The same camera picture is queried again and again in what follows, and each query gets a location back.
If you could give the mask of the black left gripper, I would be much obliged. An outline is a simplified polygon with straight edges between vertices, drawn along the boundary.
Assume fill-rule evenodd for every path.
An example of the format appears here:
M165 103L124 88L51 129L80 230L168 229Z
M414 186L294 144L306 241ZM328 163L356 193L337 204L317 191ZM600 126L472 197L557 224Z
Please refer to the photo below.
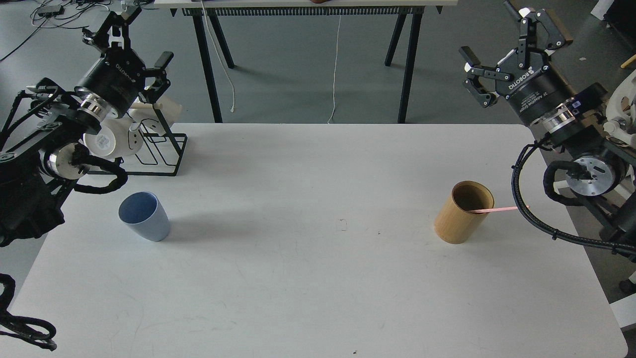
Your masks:
M110 11L96 31L82 28L82 42L102 56L75 86L75 93L82 98L97 95L113 109L116 118L127 113L139 92L142 103L155 104L171 85L166 68L173 52L164 51L152 68L145 68L131 48L129 25L141 12L139 6L121 13ZM154 79L147 89L145 79Z

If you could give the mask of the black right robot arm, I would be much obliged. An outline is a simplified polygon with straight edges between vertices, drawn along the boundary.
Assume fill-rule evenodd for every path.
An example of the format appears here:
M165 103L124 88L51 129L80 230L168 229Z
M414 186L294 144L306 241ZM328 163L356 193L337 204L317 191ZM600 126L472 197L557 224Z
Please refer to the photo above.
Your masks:
M504 6L518 25L516 47L495 66L488 67L470 49L459 52L466 61L464 88L480 106L505 100L526 127L540 125L545 134L526 145L512 166L511 188L516 206L532 226L554 240L609 250L635 261L635 195L618 206L606 199L635 167L635 150L611 140L599 127L607 91L594 83L575 91L551 62L551 52L572 43L556 14L549 9ZM570 160L552 161L543 175L543 190L564 206L584 207L602 225L599 238L565 233L543 222L527 208L520 190L522 169L538 149L560 149Z

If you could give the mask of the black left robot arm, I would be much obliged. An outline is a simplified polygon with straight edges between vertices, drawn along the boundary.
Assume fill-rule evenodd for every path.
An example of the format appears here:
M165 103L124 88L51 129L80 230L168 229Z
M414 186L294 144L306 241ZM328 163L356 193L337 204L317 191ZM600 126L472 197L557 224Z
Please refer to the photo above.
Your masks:
M63 224L71 192L105 194L127 183L119 163L93 156L80 141L98 134L108 115L124 116L136 100L153 105L170 86L173 53L148 67L130 45L129 25L141 11L111 11L97 30L82 29L82 41L100 56L73 90L43 78L15 96L1 128L2 247Z

